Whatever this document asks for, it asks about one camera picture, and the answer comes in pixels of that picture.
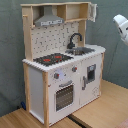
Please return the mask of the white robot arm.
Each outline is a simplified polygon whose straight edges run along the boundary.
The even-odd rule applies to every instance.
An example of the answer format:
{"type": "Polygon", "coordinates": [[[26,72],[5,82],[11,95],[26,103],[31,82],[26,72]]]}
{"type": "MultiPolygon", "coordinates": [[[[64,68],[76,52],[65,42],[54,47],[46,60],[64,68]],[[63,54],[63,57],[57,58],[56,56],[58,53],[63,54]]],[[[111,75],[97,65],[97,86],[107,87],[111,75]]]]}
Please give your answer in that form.
{"type": "Polygon", "coordinates": [[[128,46],[128,19],[118,14],[113,18],[113,21],[119,31],[121,40],[128,46]]]}

